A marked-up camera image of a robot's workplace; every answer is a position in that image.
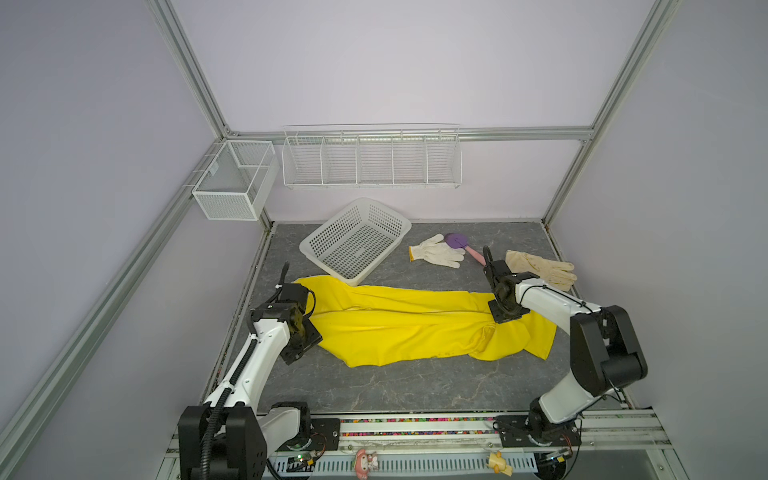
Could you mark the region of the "yellow trousers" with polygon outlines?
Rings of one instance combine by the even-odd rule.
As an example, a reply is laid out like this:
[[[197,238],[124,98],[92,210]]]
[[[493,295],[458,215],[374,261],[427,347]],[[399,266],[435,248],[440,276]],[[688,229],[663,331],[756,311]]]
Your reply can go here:
[[[490,293],[352,287],[331,276],[298,283],[315,293],[320,346],[350,368],[458,356],[496,361],[523,351],[545,360],[556,336],[556,325],[538,313],[495,322]]]

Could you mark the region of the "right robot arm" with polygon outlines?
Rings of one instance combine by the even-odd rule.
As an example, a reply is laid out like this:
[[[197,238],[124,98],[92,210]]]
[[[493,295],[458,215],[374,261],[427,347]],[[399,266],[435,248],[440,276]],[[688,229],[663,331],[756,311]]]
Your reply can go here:
[[[578,446],[576,419],[613,390],[647,376],[648,366],[627,311],[570,296],[530,272],[513,273],[483,248],[483,272],[494,299],[488,302],[498,324],[542,315],[568,334],[570,371],[534,399],[526,415],[496,418],[504,447]]]

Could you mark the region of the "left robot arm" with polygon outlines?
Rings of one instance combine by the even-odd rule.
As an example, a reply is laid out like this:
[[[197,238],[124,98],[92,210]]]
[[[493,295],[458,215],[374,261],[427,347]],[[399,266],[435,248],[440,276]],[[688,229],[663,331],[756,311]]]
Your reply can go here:
[[[322,341],[311,323],[316,297],[299,283],[282,282],[251,311],[249,334],[221,383],[178,421],[182,479],[260,479],[279,448],[311,444],[305,402],[277,403],[257,410],[278,359],[291,364]]]

